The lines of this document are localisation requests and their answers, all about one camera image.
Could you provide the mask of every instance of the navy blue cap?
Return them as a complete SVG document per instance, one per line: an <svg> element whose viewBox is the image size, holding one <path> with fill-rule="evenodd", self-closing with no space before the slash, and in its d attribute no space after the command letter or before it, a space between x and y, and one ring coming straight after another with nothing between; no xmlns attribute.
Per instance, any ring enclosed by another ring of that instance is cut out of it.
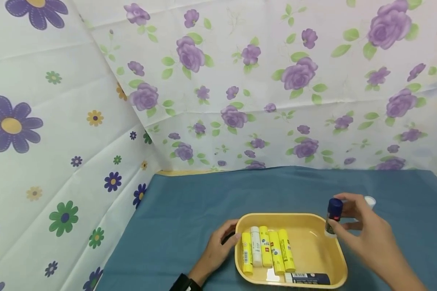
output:
<svg viewBox="0 0 437 291"><path fill-rule="evenodd" d="M343 210L343 202L340 199L332 198L329 200L329 207L327 208L327 212L329 212L330 216L338 216L342 215Z"/></svg>

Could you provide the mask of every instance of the plastic tray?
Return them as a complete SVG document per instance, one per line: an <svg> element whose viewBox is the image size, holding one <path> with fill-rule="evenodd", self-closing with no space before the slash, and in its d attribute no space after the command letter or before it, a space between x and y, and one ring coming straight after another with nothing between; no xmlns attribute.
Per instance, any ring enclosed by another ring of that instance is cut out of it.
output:
<svg viewBox="0 0 437 291"><path fill-rule="evenodd" d="M261 285L278 285L299 288L335 289L342 286L348 269L342 249L335 238L324 235L325 220L310 213L250 213L240 218L236 232L249 232L251 226L267 226L268 230L286 229L297 273L326 273L331 285L286 283L283 275L277 276L272 268L254 268L252 275L242 270L242 244L235 246L235 264L244 279Z"/></svg>

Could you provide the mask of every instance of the yellow glue stick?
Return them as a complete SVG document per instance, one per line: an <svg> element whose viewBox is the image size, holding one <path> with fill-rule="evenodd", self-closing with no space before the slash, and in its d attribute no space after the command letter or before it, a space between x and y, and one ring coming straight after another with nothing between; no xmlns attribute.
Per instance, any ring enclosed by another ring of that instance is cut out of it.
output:
<svg viewBox="0 0 437 291"><path fill-rule="evenodd" d="M249 232L241 234L241 242L243 243L243 273L252 275L252 251Z"/></svg>
<svg viewBox="0 0 437 291"><path fill-rule="evenodd" d="M285 274L285 265L283 264L282 251L280 250L280 240L277 232L269 232L270 248L274 260L274 272L276 275Z"/></svg>
<svg viewBox="0 0 437 291"><path fill-rule="evenodd" d="M285 264L285 272L295 272L295 263L293 261L293 254L291 253L290 240L286 230L279 230L278 237L280 239L280 249L282 250L283 264Z"/></svg>
<svg viewBox="0 0 437 291"><path fill-rule="evenodd" d="M259 226L259 236L261 237L262 266L272 267L272 255L270 253L270 240L267 226Z"/></svg>

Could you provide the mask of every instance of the left hand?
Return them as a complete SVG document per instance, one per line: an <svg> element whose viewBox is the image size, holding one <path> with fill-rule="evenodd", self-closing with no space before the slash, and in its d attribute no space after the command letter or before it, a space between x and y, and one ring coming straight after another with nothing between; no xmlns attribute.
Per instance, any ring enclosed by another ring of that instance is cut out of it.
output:
<svg viewBox="0 0 437 291"><path fill-rule="evenodd" d="M239 242L241 234L236 233L222 245L222 240L235 230L237 223L237 219L227 220L210 236L206 250L188 275L199 286L202 286L213 271L221 266L230 253L231 248Z"/></svg>

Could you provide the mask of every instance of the black sleeve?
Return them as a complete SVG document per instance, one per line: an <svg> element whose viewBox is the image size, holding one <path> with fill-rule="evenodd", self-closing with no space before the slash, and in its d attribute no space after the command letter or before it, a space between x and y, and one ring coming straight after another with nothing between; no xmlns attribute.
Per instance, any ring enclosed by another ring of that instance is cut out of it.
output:
<svg viewBox="0 0 437 291"><path fill-rule="evenodd" d="M183 273L176 279L170 291L202 291L202 288Z"/></svg>

